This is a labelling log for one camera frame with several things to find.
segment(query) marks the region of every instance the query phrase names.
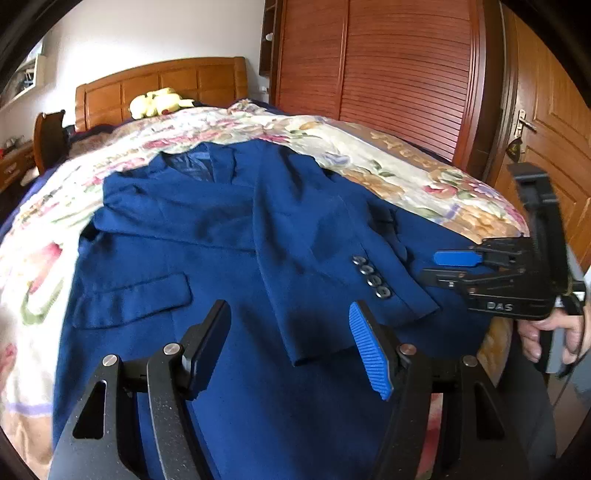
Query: human hand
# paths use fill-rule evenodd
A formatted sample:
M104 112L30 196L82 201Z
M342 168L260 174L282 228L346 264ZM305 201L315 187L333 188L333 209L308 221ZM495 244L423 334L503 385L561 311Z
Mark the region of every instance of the human hand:
M586 326L585 338L579 356L583 356L591 347L591 303L584 307ZM524 355L536 363L542 354L540 346L540 330L566 329L566 345L562 354L564 364L572 364L577 359L577 348L583 333L583 317L566 315L563 309L554 309L546 320L532 322L530 320L519 320L517 330L521 335Z

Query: wooden nightstand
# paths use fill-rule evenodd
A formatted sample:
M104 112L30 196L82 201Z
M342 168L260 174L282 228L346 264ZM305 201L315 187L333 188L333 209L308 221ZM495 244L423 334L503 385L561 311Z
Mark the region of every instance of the wooden nightstand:
M0 160L0 223L17 207L32 182L22 187L20 180L35 166L33 142L26 142Z

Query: blue suit jacket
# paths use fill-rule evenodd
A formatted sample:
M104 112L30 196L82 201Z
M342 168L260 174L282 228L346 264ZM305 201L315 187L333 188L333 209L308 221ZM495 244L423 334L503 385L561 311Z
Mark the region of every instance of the blue suit jacket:
M80 239L61 334L54 442L107 353L150 356L216 299L232 327L208 389L192 402L223 479L359 479L389 415L349 331L363 299L430 355L475 353L489 316L418 272L470 241L399 209L289 148L250 141L160 154L105 180ZM379 299L351 259L369 259ZM147 399L142 441L160 478Z

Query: wooden headboard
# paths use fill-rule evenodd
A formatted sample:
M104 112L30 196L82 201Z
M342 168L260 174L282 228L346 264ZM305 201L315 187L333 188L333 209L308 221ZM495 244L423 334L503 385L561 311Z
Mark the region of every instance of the wooden headboard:
M76 89L76 131L131 118L136 96L164 87L183 98L227 107L248 92L244 57L205 57L151 63L85 83Z

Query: ribbed blue pad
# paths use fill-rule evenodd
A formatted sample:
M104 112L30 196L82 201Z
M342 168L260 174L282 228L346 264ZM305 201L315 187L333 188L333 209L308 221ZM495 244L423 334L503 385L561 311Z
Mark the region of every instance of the ribbed blue pad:
M388 400L394 391L388 375L388 360L355 302L349 308L349 326L363 360L369 383L380 394L382 400Z
M445 265L447 267L475 267L482 263L482 255L470 251L441 250L433 254L433 261L437 265Z

